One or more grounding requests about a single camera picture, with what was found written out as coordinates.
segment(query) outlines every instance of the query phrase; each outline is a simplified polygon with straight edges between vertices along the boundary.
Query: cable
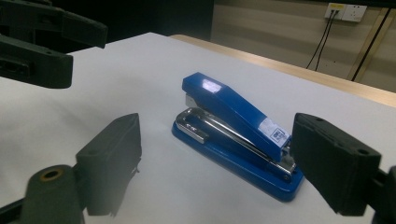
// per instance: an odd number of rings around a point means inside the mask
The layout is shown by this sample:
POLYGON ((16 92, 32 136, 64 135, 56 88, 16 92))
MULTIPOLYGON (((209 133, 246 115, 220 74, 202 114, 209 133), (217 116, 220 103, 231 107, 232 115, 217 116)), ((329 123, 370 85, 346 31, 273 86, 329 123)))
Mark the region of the cable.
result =
POLYGON ((320 49, 319 56, 318 56, 318 61, 317 61, 317 66, 315 67, 315 71, 318 70, 321 52, 323 51, 324 46, 326 45, 327 37, 329 37, 330 29, 332 28, 332 22, 334 21, 334 18, 335 18, 335 16, 336 16, 337 14, 338 14, 338 11, 335 11, 334 16, 333 16, 333 17, 331 16, 331 18, 330 18, 330 26, 329 26, 329 29, 327 30, 326 38, 324 39, 323 45, 322 45, 322 47, 321 47, 321 49, 320 49))
POLYGON ((334 10, 332 10, 331 13, 330 13, 329 19, 327 20, 326 28, 324 29, 324 32, 323 32, 323 36, 322 36, 322 38, 320 39, 320 41, 319 41, 319 43, 318 43, 318 46, 317 46, 317 49, 315 49, 314 55, 312 55, 312 58, 311 58, 311 60, 309 61, 309 64, 306 66, 306 68, 308 68, 309 65, 311 65, 312 61, 313 61, 314 58, 315 58, 315 55, 317 55, 318 49, 319 49, 319 47, 320 47, 320 45, 321 45, 321 42, 323 41, 324 36, 325 36, 326 33, 328 32, 327 29, 329 28, 329 25, 330 25, 330 23, 331 23, 332 14, 333 14, 333 13, 334 13, 334 10))

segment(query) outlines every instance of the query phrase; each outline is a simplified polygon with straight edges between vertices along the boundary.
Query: table surface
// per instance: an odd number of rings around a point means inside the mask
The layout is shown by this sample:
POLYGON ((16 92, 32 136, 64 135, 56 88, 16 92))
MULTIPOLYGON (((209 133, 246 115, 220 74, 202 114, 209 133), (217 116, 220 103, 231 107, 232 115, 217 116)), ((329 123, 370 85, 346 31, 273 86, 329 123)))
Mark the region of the table surface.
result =
POLYGON ((67 90, 0 79, 0 206, 23 197, 35 172, 74 165, 76 153, 113 119, 139 113, 140 173, 116 217, 86 217, 88 224, 371 222, 369 207, 364 217, 337 216, 308 181, 281 203, 184 145, 171 127, 187 108, 182 78, 201 72, 289 132, 296 112, 328 120, 382 153, 388 171, 396 162, 395 107, 155 34, 72 55, 67 90))

